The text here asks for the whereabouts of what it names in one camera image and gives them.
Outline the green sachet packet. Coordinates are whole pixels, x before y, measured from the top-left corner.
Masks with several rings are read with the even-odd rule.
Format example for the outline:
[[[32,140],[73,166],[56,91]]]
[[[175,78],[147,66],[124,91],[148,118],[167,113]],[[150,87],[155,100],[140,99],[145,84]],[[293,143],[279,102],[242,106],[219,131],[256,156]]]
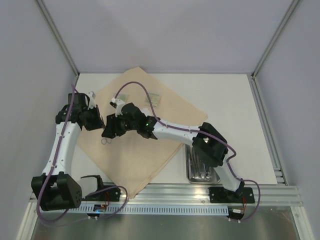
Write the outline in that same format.
[[[160,105],[161,98],[162,95],[160,93],[148,92],[144,100],[144,105],[149,107],[150,104],[152,104],[152,106],[156,108]]]
[[[115,99],[120,99],[124,102],[126,102],[129,98],[129,94],[127,93],[116,93],[114,96]]]

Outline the stainless steel tray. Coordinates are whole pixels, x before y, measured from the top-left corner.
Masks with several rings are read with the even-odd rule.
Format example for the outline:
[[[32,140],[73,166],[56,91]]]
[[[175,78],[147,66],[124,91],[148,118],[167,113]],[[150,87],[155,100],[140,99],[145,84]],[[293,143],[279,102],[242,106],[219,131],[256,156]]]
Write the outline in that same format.
[[[191,159],[191,146],[189,145],[185,145],[185,161],[186,161],[186,177],[187,180],[191,183],[191,184],[218,184],[221,179],[218,176],[218,174],[216,173],[216,171],[212,168],[209,167],[207,164],[205,164],[202,160],[202,166],[200,168],[200,171],[196,171]],[[211,174],[211,178],[210,179],[201,179],[199,178],[199,173],[200,172],[210,172]]]

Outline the steel tweezers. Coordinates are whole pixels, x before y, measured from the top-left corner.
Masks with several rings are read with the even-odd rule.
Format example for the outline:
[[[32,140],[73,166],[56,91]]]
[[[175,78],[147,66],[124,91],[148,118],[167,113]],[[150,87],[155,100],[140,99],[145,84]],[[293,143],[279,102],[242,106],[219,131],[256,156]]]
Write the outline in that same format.
[[[193,167],[196,171],[199,172],[201,170],[202,163],[201,163],[201,160],[193,147],[190,150],[190,154],[191,154],[191,160],[193,163]]]

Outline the long steel scissors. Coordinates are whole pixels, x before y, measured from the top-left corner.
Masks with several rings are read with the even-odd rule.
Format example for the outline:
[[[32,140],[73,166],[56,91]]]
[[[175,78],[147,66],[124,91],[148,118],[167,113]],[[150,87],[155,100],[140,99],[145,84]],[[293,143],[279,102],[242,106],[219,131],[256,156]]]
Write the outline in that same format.
[[[209,171],[202,171],[199,173],[198,177],[200,179],[210,179],[211,178],[211,173]]]

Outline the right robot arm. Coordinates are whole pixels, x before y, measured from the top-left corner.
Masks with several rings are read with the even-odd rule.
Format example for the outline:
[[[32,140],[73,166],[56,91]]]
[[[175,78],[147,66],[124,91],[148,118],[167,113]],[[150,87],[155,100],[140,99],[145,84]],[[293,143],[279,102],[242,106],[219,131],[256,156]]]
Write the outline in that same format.
[[[231,146],[227,140],[208,122],[200,126],[187,126],[146,115],[133,103],[113,98],[110,105],[115,113],[106,117],[102,137],[114,139],[128,131],[136,131],[145,139],[172,140],[191,146],[194,153],[207,166],[214,168],[225,189],[225,196],[232,203],[243,196],[244,183],[235,177],[227,164]]]

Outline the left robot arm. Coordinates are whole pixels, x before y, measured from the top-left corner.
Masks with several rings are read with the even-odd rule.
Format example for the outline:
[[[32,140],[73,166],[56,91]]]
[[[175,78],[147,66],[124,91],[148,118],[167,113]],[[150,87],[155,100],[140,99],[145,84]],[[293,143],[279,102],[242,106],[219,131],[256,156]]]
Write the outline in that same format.
[[[31,188],[42,211],[78,208],[82,188],[71,176],[75,146],[82,129],[103,129],[104,121],[95,93],[68,94],[68,103],[55,116],[55,140],[45,168],[31,180]]]

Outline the beige cloth drape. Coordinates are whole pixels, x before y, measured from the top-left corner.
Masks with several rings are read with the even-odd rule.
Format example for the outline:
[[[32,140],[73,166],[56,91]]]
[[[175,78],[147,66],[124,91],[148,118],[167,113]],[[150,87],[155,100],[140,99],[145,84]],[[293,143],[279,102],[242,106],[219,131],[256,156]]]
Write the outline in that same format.
[[[200,126],[208,115],[192,101],[180,96],[173,84],[187,86],[186,75],[147,73],[135,67],[124,73],[82,73],[77,81],[79,92],[95,93],[103,118],[114,113],[110,105],[116,93],[126,96],[143,111],[149,111],[147,94],[158,94],[155,114],[162,120]],[[72,176],[100,174],[106,181],[124,186],[134,198],[179,152],[182,144],[173,140],[145,139],[135,131],[102,143],[102,130],[83,130],[77,140],[72,162]]]

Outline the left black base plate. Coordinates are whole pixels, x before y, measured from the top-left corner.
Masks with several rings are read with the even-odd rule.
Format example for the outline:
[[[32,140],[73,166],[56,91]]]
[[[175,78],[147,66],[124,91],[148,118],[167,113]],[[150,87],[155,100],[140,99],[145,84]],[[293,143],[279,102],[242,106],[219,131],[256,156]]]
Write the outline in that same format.
[[[98,188],[96,191],[88,194],[84,197],[85,201],[96,201],[96,202],[119,202],[121,190],[119,187],[104,185]]]

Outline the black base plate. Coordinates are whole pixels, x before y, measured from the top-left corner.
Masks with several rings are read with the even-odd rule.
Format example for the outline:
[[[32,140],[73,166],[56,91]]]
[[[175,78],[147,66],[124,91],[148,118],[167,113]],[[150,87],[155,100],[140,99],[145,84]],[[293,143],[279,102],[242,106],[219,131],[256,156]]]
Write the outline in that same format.
[[[96,201],[96,202],[119,202],[121,190],[119,187],[104,185],[98,188],[96,191],[88,194],[84,197],[85,201]]]
[[[241,204],[248,203],[254,204],[255,197],[251,187],[244,187],[240,191],[230,191],[223,187],[209,187],[209,200],[210,203],[220,204]]]

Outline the aluminium front rail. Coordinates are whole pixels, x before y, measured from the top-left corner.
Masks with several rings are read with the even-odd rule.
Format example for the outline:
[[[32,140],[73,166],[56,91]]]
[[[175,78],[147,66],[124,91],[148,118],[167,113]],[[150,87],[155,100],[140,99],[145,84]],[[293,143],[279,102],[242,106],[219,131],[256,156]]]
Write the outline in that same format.
[[[208,184],[149,183],[129,204],[142,205],[209,205]],[[260,186],[261,206],[302,206],[296,186],[283,184]]]

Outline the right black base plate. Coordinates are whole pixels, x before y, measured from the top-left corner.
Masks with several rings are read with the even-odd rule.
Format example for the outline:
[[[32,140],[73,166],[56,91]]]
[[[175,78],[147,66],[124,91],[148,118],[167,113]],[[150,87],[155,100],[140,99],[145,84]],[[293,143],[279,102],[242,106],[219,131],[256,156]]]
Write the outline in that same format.
[[[255,197],[251,187],[244,187],[240,191],[230,191],[223,187],[209,187],[209,200],[210,203],[220,204],[241,204],[248,203],[254,204]]]

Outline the left aluminium frame post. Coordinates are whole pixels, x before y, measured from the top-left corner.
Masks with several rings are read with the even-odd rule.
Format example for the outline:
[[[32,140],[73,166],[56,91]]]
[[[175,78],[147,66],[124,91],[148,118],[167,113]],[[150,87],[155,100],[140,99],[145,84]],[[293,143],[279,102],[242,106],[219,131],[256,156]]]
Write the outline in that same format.
[[[67,61],[70,69],[72,70],[74,76],[76,77],[76,79],[79,78],[80,72],[78,70],[78,68],[76,67],[76,64],[55,24],[55,21],[50,13],[50,11],[48,10],[45,1],[44,0],[34,0],[34,3],[36,4],[36,6],[38,7],[38,10],[40,12],[40,14],[42,15],[45,23],[47,24],[53,38],[55,39],[55,42],[57,43],[57,45],[59,46],[65,60]]]

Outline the aluminium frame post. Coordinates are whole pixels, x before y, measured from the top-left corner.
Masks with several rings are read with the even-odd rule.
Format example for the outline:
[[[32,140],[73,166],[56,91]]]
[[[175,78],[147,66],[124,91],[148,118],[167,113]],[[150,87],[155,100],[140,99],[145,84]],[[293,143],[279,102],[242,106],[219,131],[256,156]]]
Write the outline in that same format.
[[[45,1],[44,0],[34,0],[34,3],[36,4],[36,6],[38,7],[38,10],[40,12],[40,14],[42,15],[45,23],[47,24],[53,38],[55,39],[55,42],[57,43],[57,45],[59,46],[65,60],[67,61],[70,69],[72,70],[74,76],[76,77],[76,79],[79,78],[80,72],[78,70],[78,68],[76,67],[76,64],[55,24],[55,21],[50,13],[50,11],[48,10]]]
[[[289,24],[291,18],[295,14],[296,10],[302,3],[302,0],[292,0],[290,2],[289,7],[287,8],[284,16],[282,17],[280,23],[278,24],[275,32],[273,33],[270,41],[268,42],[263,54],[261,55],[259,61],[257,62],[253,72],[251,73],[251,77],[253,80],[256,79],[259,72],[262,70],[264,64],[266,63],[268,57],[272,53],[274,47],[276,46],[277,42],[279,41],[280,37],[282,36],[284,30],[286,29],[287,25]]]

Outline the right aluminium frame post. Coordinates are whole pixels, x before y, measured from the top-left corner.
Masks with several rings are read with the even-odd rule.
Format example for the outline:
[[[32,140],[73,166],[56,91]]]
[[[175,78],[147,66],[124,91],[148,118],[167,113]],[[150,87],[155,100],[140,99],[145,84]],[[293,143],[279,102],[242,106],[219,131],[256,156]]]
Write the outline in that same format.
[[[273,33],[270,41],[268,42],[263,54],[261,55],[259,61],[257,62],[253,72],[251,73],[251,77],[253,80],[256,79],[259,72],[262,70],[264,64],[266,63],[268,57],[272,53],[274,47],[276,46],[277,42],[279,41],[280,37],[282,36],[284,30],[286,29],[287,25],[289,24],[291,18],[295,14],[296,10],[302,3],[302,0],[292,0],[290,2],[289,7],[287,8],[284,16],[282,17],[280,23],[278,24],[275,32]]]

